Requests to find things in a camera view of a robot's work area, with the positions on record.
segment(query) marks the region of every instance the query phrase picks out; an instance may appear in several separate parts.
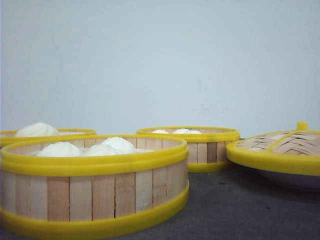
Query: yellow knob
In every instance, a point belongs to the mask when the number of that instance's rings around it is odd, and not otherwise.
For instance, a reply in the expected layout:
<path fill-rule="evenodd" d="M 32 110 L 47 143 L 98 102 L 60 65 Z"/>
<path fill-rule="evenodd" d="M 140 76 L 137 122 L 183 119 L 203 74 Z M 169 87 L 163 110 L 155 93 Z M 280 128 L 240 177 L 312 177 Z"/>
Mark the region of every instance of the yellow knob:
<path fill-rule="evenodd" d="M 296 129 L 299 131 L 307 131 L 308 130 L 308 123 L 306 121 L 299 121 Z"/>

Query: woven bamboo lid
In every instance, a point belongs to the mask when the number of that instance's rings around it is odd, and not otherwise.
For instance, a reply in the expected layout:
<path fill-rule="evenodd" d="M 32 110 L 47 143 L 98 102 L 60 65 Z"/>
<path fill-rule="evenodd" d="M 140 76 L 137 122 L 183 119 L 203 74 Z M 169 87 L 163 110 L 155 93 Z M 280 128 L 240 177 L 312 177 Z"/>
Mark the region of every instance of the woven bamboo lid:
<path fill-rule="evenodd" d="M 298 122 L 277 131 L 231 143 L 227 157 L 240 165 L 280 173 L 320 176 L 320 131 Z"/>

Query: steamer basket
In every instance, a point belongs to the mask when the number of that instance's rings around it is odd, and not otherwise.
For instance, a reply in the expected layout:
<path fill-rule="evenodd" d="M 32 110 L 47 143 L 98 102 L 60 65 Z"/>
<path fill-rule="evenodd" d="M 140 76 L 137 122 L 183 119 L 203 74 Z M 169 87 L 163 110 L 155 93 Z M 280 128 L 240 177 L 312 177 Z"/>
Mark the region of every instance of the steamer basket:
<path fill-rule="evenodd" d="M 92 129 L 81 129 L 81 128 L 57 128 L 61 135 L 58 136 L 30 136 L 30 137 L 15 137 L 18 130 L 9 130 L 0 132 L 0 148 L 7 146 L 9 144 L 14 144 L 22 141 L 29 140 L 41 140 L 50 138 L 52 140 L 61 139 L 62 137 L 70 136 L 88 136 L 96 135 L 96 131 Z"/>
<path fill-rule="evenodd" d="M 152 133 L 157 129 L 166 130 L 169 134 Z M 202 134 L 173 134 L 177 129 L 198 130 Z M 230 168 L 232 163 L 227 159 L 226 145 L 240 139 L 240 134 L 235 129 L 209 126 L 148 127 L 141 128 L 136 133 L 165 135 L 186 140 L 189 147 L 187 158 L 189 173 L 210 173 Z"/>
<path fill-rule="evenodd" d="M 306 122 L 229 144 L 227 157 L 279 185 L 320 190 L 320 131 L 309 130 Z"/>
<path fill-rule="evenodd" d="M 122 137 L 136 154 L 32 156 L 64 141 L 89 148 Z M 2 225 L 42 240 L 93 240 L 140 231 L 188 201 L 187 143 L 169 136 L 92 135 L 18 142 L 1 150 Z"/>

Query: yellow plastic rim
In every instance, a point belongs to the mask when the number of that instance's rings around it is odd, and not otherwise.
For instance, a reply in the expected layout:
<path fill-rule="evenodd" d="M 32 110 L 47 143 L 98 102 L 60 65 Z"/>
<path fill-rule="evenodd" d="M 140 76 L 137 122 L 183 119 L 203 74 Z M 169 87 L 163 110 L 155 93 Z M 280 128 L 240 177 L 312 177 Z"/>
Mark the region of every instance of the yellow plastic rim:
<path fill-rule="evenodd" d="M 320 175 L 320 156 L 253 151 L 238 147 L 238 142 L 240 141 L 230 143 L 226 146 L 227 158 L 236 164 L 279 173 Z"/>
<path fill-rule="evenodd" d="M 186 141 L 181 138 L 170 136 L 147 136 L 136 134 L 69 136 L 55 138 L 54 142 L 80 139 L 106 139 L 116 136 L 122 138 L 164 139 L 176 141 L 180 143 L 180 145 L 168 149 L 137 154 L 88 157 L 39 157 L 9 152 L 9 150 L 17 147 L 47 142 L 51 143 L 53 140 L 40 139 L 23 141 L 10 144 L 1 149 L 1 169 L 11 173 L 32 176 L 97 176 L 161 168 L 178 163 L 188 157 L 188 146 Z"/>
<path fill-rule="evenodd" d="M 232 167 L 234 167 L 234 164 L 230 161 L 215 163 L 188 163 L 188 173 L 212 173 L 223 171 Z"/>
<path fill-rule="evenodd" d="M 150 131 L 157 129 L 212 129 L 222 130 L 227 132 L 217 133 L 202 133 L 202 134 L 163 134 L 163 133 L 152 133 Z M 226 141 L 237 141 L 240 139 L 240 134 L 236 129 L 224 128 L 224 127 L 213 127 L 213 126 L 158 126 L 158 127 L 147 127 L 141 128 L 136 131 L 137 134 L 153 135 L 153 136 L 171 136 L 178 137 L 186 140 L 188 143 L 215 143 L 215 142 L 226 142 Z"/>
<path fill-rule="evenodd" d="M 96 131 L 92 129 L 81 129 L 81 128 L 57 128 L 59 132 L 79 132 L 77 134 L 68 134 L 68 135 L 59 135 L 59 136 L 31 136 L 31 137 L 14 137 L 14 136 L 4 136 L 0 139 L 1 148 L 22 141 L 31 141 L 31 140 L 43 140 L 43 139 L 60 139 L 70 136 L 88 136 L 88 135 L 96 135 Z M 1 131 L 0 136 L 3 134 L 14 134 L 18 130 L 9 130 L 9 131 Z"/>
<path fill-rule="evenodd" d="M 95 221 L 57 222 L 29 219 L 2 210 L 2 225 L 15 234 L 41 240 L 96 240 L 126 235 L 160 224 L 188 202 L 189 183 L 176 198 L 136 214 Z"/>

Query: gray table surface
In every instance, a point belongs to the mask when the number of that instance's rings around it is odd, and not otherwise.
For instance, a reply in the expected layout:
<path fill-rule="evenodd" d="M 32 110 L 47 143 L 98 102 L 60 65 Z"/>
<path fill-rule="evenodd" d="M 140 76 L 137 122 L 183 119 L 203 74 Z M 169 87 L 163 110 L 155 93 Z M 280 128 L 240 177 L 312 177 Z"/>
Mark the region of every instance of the gray table surface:
<path fill-rule="evenodd" d="M 273 184 L 254 169 L 189 173 L 187 206 L 113 240 L 320 240 L 320 192 Z M 31 240 L 0 227 L 0 240 Z"/>

